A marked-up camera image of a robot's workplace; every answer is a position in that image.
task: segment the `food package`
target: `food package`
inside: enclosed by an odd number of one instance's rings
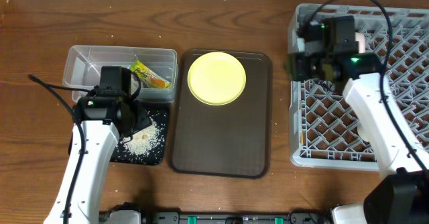
[[[150,88],[167,89],[171,86],[171,83],[168,80],[158,76],[139,60],[136,60],[131,65],[130,70],[135,72],[140,80]]]

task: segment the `plastic container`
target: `plastic container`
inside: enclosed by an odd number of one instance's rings
[[[147,102],[174,102],[178,75],[177,53],[171,49],[122,46],[73,46],[68,52],[62,84],[91,90],[99,84],[102,66],[129,68],[140,60],[148,68],[172,84],[168,89],[142,88],[139,100]],[[74,91],[77,102],[84,92]]]
[[[288,52],[297,52],[296,30],[319,5],[301,4],[289,24]],[[393,48],[386,75],[402,114],[429,151],[429,10],[386,8],[393,26]],[[314,20],[353,15],[367,52],[383,62],[387,26],[377,7],[327,5]],[[342,95],[314,83],[291,82],[290,160],[297,166],[378,171],[371,144],[358,133],[359,120]]]

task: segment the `gray dish rack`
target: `gray dish rack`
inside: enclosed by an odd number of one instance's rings
[[[289,24],[288,52],[298,51],[296,30],[319,5],[301,4]],[[409,126],[429,152],[429,10],[386,8],[393,26],[389,84]],[[377,7],[327,5],[314,20],[353,15],[366,51],[381,60],[387,24]],[[291,83],[290,159],[297,166],[378,171],[371,144],[357,134],[359,120],[341,94],[313,80]]]

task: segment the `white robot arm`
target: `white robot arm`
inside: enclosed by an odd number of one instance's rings
[[[391,36],[387,13],[376,0],[371,1],[385,15]],[[390,49],[384,64],[372,52],[360,53],[353,16],[310,25],[324,5],[300,27],[298,36],[305,49],[291,53],[286,68],[293,80],[319,78],[334,83],[356,113],[358,134],[371,144],[383,178],[364,203],[335,208],[332,220],[335,224],[429,223],[429,154],[409,128],[384,76]]]
[[[114,124],[105,125],[103,121],[83,121],[81,124],[86,139],[86,154],[74,187],[70,203],[71,223],[98,223],[101,193],[106,179],[109,161],[115,146],[118,144],[119,132]],[[72,147],[66,172],[45,224],[62,223],[64,203],[80,151],[80,138],[77,126],[73,127]]]
[[[359,131],[359,135],[364,135],[366,141],[371,143],[382,178],[396,174],[398,168],[405,168],[407,172],[419,171],[421,167],[409,155],[408,149],[387,115],[384,104],[380,102],[379,78],[379,73],[371,73],[363,74],[356,80],[349,79],[343,91],[345,101],[352,107],[361,124],[362,130]],[[416,150],[419,159],[429,166],[429,154],[408,127],[390,91],[386,77],[384,81],[384,91],[389,96],[387,102],[395,115],[395,120]],[[332,220],[334,224],[367,224],[364,204],[336,207],[332,210]]]
[[[100,86],[80,98],[73,110],[52,90],[63,87],[48,85],[29,76],[57,97],[75,122],[66,172],[45,224],[99,223],[107,168],[119,138],[132,137],[151,125],[143,105],[135,100],[140,87],[130,93],[131,75],[130,70],[120,66],[102,67]],[[138,210],[122,207],[113,212],[106,223],[140,224]]]

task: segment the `wooden table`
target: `wooden table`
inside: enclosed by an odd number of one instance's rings
[[[10,0],[0,27],[0,223],[41,223],[59,191],[72,131],[69,114],[35,74],[61,85],[71,46],[106,45],[263,52],[273,62],[271,167],[259,180],[177,174],[110,163],[101,210],[125,201],[150,210],[286,213],[362,201],[375,172],[295,167],[289,160],[288,24],[300,3],[326,0]],[[429,0],[381,0],[427,8]],[[370,5],[364,0],[342,4]],[[71,93],[60,94],[72,104]]]

